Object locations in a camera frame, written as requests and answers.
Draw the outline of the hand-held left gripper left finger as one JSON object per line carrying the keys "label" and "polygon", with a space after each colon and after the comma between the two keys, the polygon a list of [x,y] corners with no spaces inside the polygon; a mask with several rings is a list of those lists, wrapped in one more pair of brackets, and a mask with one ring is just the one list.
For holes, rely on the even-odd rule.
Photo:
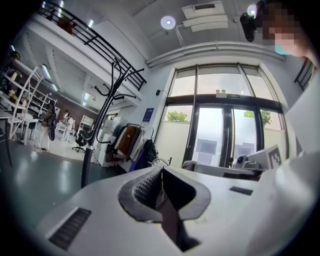
{"label": "hand-held left gripper left finger", "polygon": [[71,214],[83,208],[91,214],[63,255],[183,256],[161,224],[136,221],[118,201],[125,183],[158,170],[148,167],[93,182],[48,212],[36,230],[48,239]]}

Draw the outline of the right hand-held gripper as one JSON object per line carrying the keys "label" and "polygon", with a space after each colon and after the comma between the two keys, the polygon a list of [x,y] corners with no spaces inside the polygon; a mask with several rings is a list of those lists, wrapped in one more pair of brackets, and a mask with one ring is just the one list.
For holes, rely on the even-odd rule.
{"label": "right hand-held gripper", "polygon": [[275,144],[267,149],[262,149],[249,155],[240,155],[236,160],[237,168],[226,168],[197,163],[194,166],[193,171],[220,178],[258,181],[262,175],[262,171],[272,170],[281,165],[282,158],[280,150],[278,145]]}

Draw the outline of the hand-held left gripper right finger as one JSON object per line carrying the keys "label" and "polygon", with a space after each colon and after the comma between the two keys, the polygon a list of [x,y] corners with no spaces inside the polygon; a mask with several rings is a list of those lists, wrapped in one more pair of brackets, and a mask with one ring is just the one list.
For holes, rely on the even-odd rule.
{"label": "hand-held left gripper right finger", "polygon": [[176,218],[175,241],[163,256],[249,256],[249,217],[244,214],[257,182],[163,168],[163,189]]}

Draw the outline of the black coat stand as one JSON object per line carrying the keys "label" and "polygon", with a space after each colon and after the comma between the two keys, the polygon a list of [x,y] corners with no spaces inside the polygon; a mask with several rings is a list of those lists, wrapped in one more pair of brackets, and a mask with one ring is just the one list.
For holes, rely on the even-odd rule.
{"label": "black coat stand", "polygon": [[[145,71],[145,68],[133,70],[132,65],[129,65],[126,71],[122,71],[120,60],[117,58],[115,58],[114,60],[115,62],[111,63],[111,86],[108,89],[108,93],[103,94],[98,87],[96,86],[94,87],[98,91],[98,93],[106,97],[106,99],[102,105],[101,110],[98,113],[97,119],[95,121],[94,129],[90,137],[88,138],[82,137],[87,142],[87,145],[86,145],[86,150],[85,150],[83,165],[82,165],[81,188],[84,188],[85,186],[88,185],[91,158],[94,150],[94,142],[98,141],[98,133],[102,126],[103,120],[105,119],[107,111],[109,110],[109,107],[111,106],[114,100],[124,99],[125,97],[133,98],[133,99],[137,98],[135,95],[130,95],[126,93],[119,93],[118,95],[116,95],[120,85],[123,83],[123,81],[126,81],[129,77]],[[117,66],[119,67],[119,76],[117,80],[114,81],[114,69]]]}

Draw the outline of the white shelving unit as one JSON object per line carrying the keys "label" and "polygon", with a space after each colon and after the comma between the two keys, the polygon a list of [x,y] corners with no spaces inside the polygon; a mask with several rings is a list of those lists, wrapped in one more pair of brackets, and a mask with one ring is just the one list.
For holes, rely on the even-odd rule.
{"label": "white shelving unit", "polygon": [[36,128],[49,104],[57,103],[50,93],[39,91],[44,80],[38,66],[29,68],[18,60],[1,73],[0,105],[9,112],[10,139],[20,139],[19,133],[24,132],[22,141],[26,144],[29,127]]}

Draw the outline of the white paper door notice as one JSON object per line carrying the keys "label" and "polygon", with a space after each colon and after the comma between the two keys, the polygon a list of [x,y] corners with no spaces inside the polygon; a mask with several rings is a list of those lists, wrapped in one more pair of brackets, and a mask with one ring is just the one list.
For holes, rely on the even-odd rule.
{"label": "white paper door notice", "polygon": [[204,165],[211,165],[213,159],[212,154],[198,153],[197,162]]}

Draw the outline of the black-framed glass door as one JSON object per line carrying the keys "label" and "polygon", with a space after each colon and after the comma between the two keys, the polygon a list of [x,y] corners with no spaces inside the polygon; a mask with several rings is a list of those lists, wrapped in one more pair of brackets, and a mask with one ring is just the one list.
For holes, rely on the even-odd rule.
{"label": "black-framed glass door", "polygon": [[[240,99],[216,98],[216,90]],[[159,153],[172,165],[213,155],[211,165],[231,167],[240,155],[278,145],[289,155],[287,125],[279,97],[258,65],[195,65],[174,73],[160,130]]]}

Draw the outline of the person's white shirt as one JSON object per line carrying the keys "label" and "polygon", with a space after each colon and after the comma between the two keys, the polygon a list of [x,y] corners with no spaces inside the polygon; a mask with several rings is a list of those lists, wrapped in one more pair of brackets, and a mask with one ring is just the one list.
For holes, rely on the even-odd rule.
{"label": "person's white shirt", "polygon": [[320,198],[320,69],[286,118],[302,151],[268,172],[270,194],[254,214],[247,256],[275,256],[288,246]]}

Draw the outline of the purple garment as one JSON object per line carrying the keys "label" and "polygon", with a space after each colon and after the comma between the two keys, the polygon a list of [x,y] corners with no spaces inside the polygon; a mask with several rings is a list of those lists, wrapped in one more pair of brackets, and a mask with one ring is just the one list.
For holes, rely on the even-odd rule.
{"label": "purple garment", "polygon": [[130,173],[130,172],[133,172],[133,171],[136,171],[136,170],[145,169],[147,167],[148,167],[148,161],[146,160],[145,150],[142,149],[139,152],[139,155],[138,155],[136,161],[133,161],[131,163],[131,166],[130,166],[128,172]]}

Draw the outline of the white hanging garment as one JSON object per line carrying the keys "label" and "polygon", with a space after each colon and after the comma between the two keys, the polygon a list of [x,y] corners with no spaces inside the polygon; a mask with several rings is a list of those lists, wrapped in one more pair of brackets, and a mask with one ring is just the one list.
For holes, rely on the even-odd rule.
{"label": "white hanging garment", "polygon": [[117,140],[116,140],[116,143],[115,143],[115,146],[114,146],[114,150],[113,150],[113,154],[114,155],[117,155],[118,154],[118,147],[120,145],[120,142],[125,134],[125,131],[127,130],[127,127],[124,126],[122,129],[121,129],[121,133],[120,135],[117,137]]}

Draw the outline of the black backpack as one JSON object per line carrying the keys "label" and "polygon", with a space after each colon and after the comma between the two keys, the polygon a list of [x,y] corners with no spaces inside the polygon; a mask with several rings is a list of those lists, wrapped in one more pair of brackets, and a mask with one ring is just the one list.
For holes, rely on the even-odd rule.
{"label": "black backpack", "polygon": [[152,139],[146,140],[143,145],[142,159],[145,164],[150,164],[158,157],[157,148]]}

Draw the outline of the black office chair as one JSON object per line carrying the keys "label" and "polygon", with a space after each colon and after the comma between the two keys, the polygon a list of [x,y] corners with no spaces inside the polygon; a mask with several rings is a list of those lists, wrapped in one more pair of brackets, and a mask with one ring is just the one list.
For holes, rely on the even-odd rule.
{"label": "black office chair", "polygon": [[85,146],[87,145],[87,140],[90,137],[90,133],[85,131],[85,130],[81,130],[78,134],[78,137],[76,138],[75,142],[76,142],[76,146],[72,147],[73,150],[77,150],[77,152],[79,151],[83,151],[85,152]]}

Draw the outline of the emergency light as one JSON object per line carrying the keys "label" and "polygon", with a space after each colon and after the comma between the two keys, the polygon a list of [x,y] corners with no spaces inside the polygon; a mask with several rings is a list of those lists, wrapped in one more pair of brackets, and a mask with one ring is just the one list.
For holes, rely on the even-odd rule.
{"label": "emergency light", "polygon": [[225,89],[216,90],[216,98],[221,98],[221,99],[240,99],[241,96],[239,94],[234,94],[234,93],[227,93]]}

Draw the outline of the brown jacket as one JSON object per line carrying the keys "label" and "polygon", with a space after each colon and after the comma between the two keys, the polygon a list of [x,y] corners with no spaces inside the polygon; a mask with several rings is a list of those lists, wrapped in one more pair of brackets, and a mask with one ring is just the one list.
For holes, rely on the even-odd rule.
{"label": "brown jacket", "polygon": [[133,125],[127,126],[127,129],[126,129],[126,131],[122,137],[122,140],[118,146],[118,151],[117,151],[118,155],[120,155],[122,157],[125,157],[127,155],[130,144],[132,142],[132,139],[133,139],[136,131],[137,131],[136,126],[133,126]]}

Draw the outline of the white locker cabinet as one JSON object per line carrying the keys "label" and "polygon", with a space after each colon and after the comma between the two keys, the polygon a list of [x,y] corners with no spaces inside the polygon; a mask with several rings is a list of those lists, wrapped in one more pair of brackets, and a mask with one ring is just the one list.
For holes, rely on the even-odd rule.
{"label": "white locker cabinet", "polygon": [[122,118],[114,117],[113,119],[107,118],[104,122],[102,129],[98,133],[96,140],[93,159],[94,162],[101,167],[108,167],[110,164],[106,161],[107,147],[111,145],[117,136],[114,136],[115,130],[121,125]]}

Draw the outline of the blue poster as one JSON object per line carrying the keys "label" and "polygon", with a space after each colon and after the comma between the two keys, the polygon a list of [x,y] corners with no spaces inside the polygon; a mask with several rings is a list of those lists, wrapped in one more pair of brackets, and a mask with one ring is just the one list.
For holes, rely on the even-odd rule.
{"label": "blue poster", "polygon": [[153,115],[153,111],[154,111],[154,108],[147,108],[145,113],[144,113],[144,116],[143,116],[143,119],[142,119],[142,122],[143,123],[149,123],[151,118],[152,118],[152,115]]}

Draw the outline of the white shelf unit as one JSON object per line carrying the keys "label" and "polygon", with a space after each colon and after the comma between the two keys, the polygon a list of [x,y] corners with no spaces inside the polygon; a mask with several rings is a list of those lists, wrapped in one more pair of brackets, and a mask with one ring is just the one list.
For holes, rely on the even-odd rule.
{"label": "white shelf unit", "polygon": [[80,121],[80,125],[79,125],[79,128],[81,130],[83,130],[84,128],[90,128],[94,123],[94,119],[89,117],[89,116],[86,116],[86,115],[83,115],[82,116],[82,119]]}

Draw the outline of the blue face mask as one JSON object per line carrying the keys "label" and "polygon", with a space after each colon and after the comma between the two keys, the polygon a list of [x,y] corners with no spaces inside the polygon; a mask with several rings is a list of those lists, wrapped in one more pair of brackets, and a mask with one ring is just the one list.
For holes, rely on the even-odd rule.
{"label": "blue face mask", "polygon": [[290,47],[288,45],[275,45],[274,50],[276,53],[283,55],[283,56],[291,55]]}

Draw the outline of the white ceiling air conditioner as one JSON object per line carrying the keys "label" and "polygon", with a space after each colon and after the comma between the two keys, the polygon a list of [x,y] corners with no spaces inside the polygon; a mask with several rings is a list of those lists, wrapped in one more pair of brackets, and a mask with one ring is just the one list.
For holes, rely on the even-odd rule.
{"label": "white ceiling air conditioner", "polygon": [[228,28],[228,17],[220,0],[188,5],[181,9],[186,18],[182,24],[192,32]]}

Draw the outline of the black railing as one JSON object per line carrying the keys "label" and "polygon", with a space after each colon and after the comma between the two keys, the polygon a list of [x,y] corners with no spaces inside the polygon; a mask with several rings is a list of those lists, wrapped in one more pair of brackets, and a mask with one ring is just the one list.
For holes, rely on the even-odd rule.
{"label": "black railing", "polygon": [[115,63],[114,67],[118,72],[124,72],[128,68],[131,68],[125,80],[129,81],[138,91],[147,83],[141,75],[141,69],[135,69],[104,37],[60,4],[50,0],[41,0],[41,7],[37,13],[78,38],[84,45],[95,51],[109,64]]}

